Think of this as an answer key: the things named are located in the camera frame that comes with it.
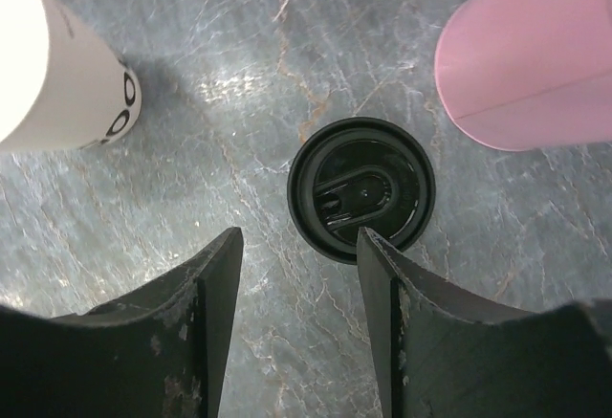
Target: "circular black object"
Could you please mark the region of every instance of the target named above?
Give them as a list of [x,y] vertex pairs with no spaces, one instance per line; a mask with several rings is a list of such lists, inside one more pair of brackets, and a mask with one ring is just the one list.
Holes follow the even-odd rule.
[[357,263],[368,227],[405,250],[425,229],[435,200],[423,148],[388,121],[354,118],[318,131],[295,156],[289,210],[300,234],[323,255]]

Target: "pink container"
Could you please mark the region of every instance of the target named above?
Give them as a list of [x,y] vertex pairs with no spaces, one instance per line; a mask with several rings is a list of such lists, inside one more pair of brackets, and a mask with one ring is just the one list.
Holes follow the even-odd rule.
[[436,51],[454,123],[503,150],[612,141],[612,0],[469,0]]

